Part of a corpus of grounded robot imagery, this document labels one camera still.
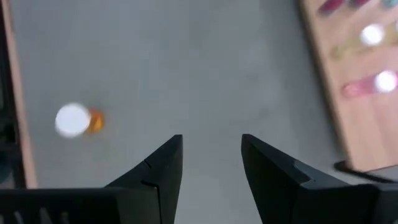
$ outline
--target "orange object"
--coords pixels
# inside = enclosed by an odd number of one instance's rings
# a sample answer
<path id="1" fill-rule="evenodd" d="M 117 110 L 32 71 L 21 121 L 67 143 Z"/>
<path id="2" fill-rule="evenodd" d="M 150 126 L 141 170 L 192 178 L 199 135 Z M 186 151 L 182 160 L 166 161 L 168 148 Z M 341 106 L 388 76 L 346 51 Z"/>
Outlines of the orange object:
<path id="1" fill-rule="evenodd" d="M 64 105 L 55 118 L 55 129 L 65 138 L 75 138 L 84 133 L 97 133 L 104 127 L 104 114 L 79 103 Z"/>
<path id="2" fill-rule="evenodd" d="M 90 109 L 90 125 L 88 126 L 87 133 L 96 133 L 104 127 L 104 114 L 97 109 Z"/>

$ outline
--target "red object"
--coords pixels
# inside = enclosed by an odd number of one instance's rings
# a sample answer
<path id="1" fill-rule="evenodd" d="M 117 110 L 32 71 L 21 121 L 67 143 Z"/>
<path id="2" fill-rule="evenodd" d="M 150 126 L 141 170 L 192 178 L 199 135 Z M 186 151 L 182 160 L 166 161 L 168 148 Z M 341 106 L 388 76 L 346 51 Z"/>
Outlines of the red object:
<path id="1" fill-rule="evenodd" d="M 355 6 L 363 6 L 364 4 L 368 3 L 370 0 L 353 0 L 353 4 Z"/>
<path id="2" fill-rule="evenodd" d="M 344 4 L 345 0 L 327 0 L 323 5 L 319 8 L 321 13 L 331 13 L 338 9 L 342 4 Z"/>
<path id="3" fill-rule="evenodd" d="M 345 85 L 343 87 L 343 95 L 347 98 L 356 98 L 360 96 L 379 93 L 377 88 L 374 86 L 374 79 L 377 77 L 377 75 L 366 77 Z"/>

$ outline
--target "gray table surface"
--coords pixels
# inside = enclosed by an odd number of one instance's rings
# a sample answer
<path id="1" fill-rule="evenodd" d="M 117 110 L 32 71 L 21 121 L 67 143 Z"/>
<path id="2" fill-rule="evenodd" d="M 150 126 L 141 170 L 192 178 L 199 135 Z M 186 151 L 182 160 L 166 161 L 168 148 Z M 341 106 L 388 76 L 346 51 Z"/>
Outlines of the gray table surface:
<path id="1" fill-rule="evenodd" d="M 359 182 L 331 169 L 343 157 L 294 2 L 12 0 L 39 187 L 103 186 L 173 134 L 176 223 L 260 223 L 242 133 Z M 61 138 L 70 101 L 101 108 L 105 129 Z"/>

